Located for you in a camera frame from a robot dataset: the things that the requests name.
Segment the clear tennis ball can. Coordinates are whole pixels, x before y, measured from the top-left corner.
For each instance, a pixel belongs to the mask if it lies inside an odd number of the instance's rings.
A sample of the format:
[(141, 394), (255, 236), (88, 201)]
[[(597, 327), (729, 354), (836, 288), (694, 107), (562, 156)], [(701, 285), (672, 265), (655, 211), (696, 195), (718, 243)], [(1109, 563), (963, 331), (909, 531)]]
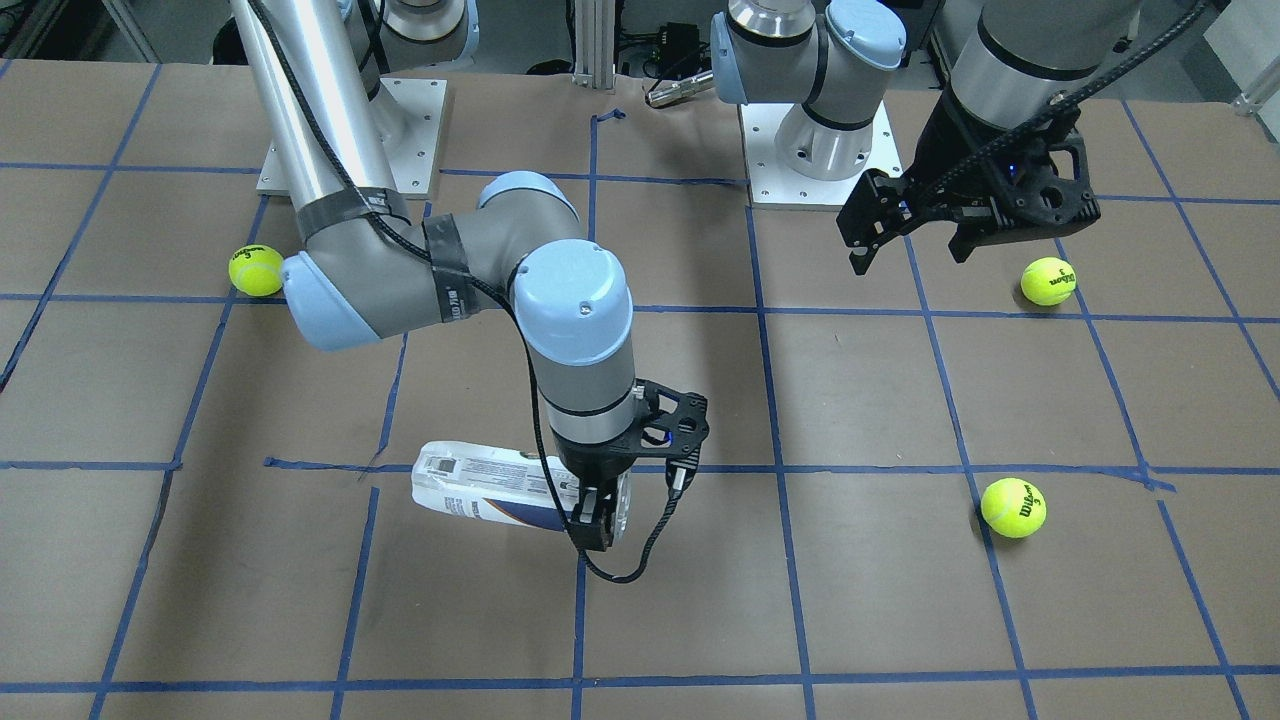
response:
[(431, 441), (411, 469), (416, 503), (438, 512), (562, 532), (535, 454)]

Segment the tennis ball centre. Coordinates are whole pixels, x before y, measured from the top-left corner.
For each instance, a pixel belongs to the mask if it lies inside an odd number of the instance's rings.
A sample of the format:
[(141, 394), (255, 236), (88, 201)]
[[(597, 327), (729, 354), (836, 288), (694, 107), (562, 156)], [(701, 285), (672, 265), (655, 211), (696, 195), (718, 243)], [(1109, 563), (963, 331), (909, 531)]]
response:
[(1047, 515), (1043, 493), (1021, 478), (1001, 478), (980, 495), (980, 516), (986, 525), (1009, 539), (1033, 536), (1043, 527)]
[(1076, 291), (1076, 274), (1061, 258), (1041, 258), (1021, 273), (1019, 288), (1023, 297), (1039, 307), (1062, 304)]

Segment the tennis ball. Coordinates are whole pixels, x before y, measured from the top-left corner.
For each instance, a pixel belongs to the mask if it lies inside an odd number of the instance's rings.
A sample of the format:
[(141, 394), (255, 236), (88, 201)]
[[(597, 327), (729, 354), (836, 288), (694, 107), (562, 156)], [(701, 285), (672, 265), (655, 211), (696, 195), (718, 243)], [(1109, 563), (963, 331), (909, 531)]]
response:
[(1009, 539), (1033, 536), (1043, 527), (1047, 515), (1043, 493), (1021, 478), (1001, 478), (980, 495), (980, 516), (986, 525)]
[(250, 297), (268, 297), (283, 287), (284, 258), (265, 245), (253, 243), (237, 249), (228, 261), (232, 286)]
[(1076, 291), (1076, 274), (1061, 258), (1041, 258), (1021, 273), (1019, 288), (1023, 297), (1039, 307), (1062, 304)]

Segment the tennis ball far middle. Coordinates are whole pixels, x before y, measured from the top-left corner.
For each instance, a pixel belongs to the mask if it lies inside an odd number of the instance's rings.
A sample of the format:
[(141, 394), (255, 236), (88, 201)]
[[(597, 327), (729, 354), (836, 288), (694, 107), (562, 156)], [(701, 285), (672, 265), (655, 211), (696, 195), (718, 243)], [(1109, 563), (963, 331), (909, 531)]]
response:
[(284, 258), (265, 245), (253, 243), (237, 249), (228, 261), (232, 286), (250, 297), (268, 297), (283, 287)]

